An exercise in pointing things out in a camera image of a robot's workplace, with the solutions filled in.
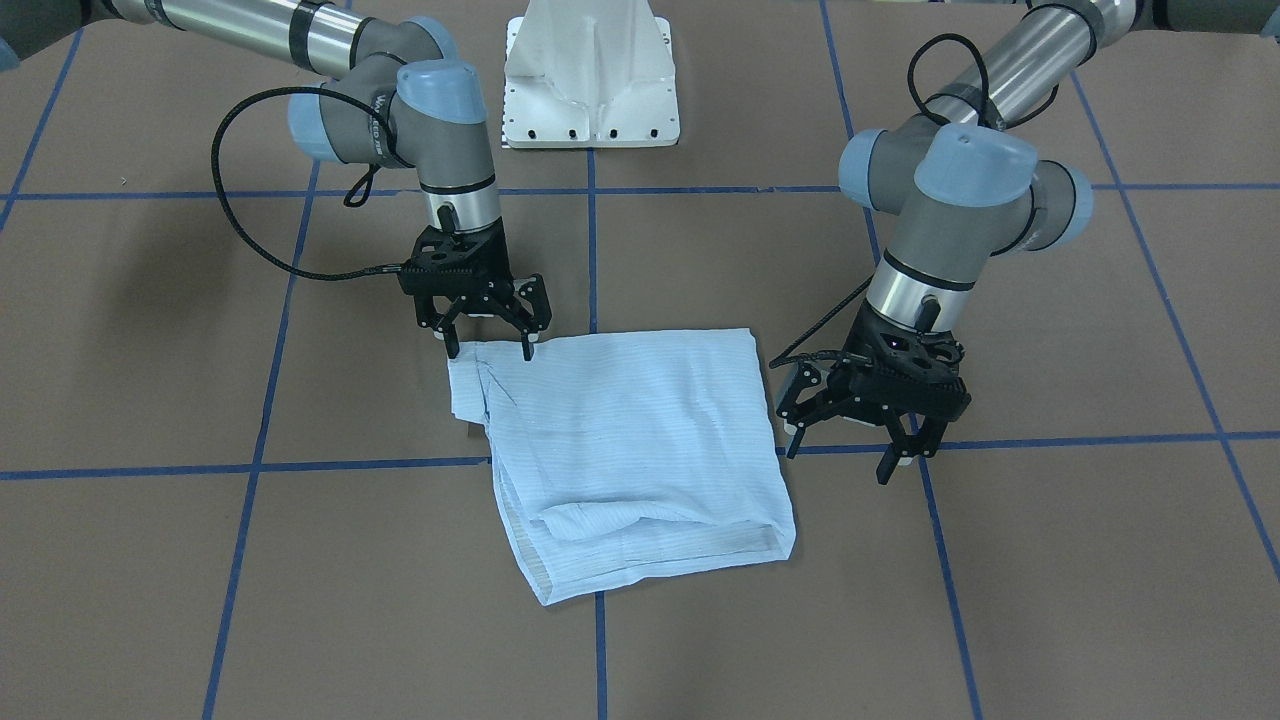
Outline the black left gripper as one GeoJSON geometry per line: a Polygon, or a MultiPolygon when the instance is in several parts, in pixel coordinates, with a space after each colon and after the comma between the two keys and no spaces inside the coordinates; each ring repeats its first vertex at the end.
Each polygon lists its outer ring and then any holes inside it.
{"type": "Polygon", "coordinates": [[[915,457],[933,457],[972,401],[960,377],[964,347],[937,331],[940,316],[938,302],[924,302],[915,323],[900,327],[864,305],[841,348],[800,354],[792,342],[776,359],[791,369],[776,404],[790,437],[785,457],[799,455],[808,428],[837,416],[888,432],[879,486],[915,457]]]}

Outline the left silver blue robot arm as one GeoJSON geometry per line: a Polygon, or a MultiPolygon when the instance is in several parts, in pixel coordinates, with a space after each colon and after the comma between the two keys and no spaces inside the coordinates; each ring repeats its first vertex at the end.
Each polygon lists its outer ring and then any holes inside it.
{"type": "Polygon", "coordinates": [[[881,484],[938,451],[972,401],[954,332],[987,261],[1066,243],[1092,218],[1091,182],[1041,159],[1012,129],[1139,14],[1137,1],[1033,1],[987,53],[961,35],[940,35],[937,44],[965,47],[972,67],[928,97],[910,88],[915,111],[897,129],[850,138],[838,186],[863,208],[896,217],[896,232],[851,293],[859,309],[844,345],[812,354],[790,346],[772,361],[791,370],[776,405],[788,457],[810,427],[832,418],[888,432],[881,484]]]}

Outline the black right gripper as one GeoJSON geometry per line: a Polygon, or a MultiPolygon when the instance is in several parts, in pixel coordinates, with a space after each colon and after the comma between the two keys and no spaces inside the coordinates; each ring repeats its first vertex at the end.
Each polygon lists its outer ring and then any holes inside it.
{"type": "Polygon", "coordinates": [[[460,356],[460,315],[498,316],[511,324],[526,361],[550,325],[545,283],[539,274],[515,278],[503,225],[466,233],[428,227],[399,268],[398,282],[413,300],[417,324],[438,333],[451,361],[460,356]]]}

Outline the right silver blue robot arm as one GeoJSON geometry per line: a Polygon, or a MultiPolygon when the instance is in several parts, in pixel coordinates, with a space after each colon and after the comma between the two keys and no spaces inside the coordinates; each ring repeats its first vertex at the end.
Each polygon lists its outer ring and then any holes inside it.
{"type": "Polygon", "coordinates": [[[439,22],[393,24],[333,1],[5,1],[3,69],[100,20],[156,24],[214,38],[314,73],[319,83],[255,94],[220,120],[210,149],[215,195],[239,238],[298,278],[344,282],[393,275],[415,318],[460,355],[460,316],[495,316],[517,333],[525,359],[552,320],[540,275],[509,266],[488,111],[476,69],[439,22]],[[380,170],[412,170],[428,219],[402,263],[307,272],[274,256],[241,224],[221,178],[221,145],[251,106],[287,97],[294,145],[316,161],[361,165],[343,204],[360,208],[380,170]]]}

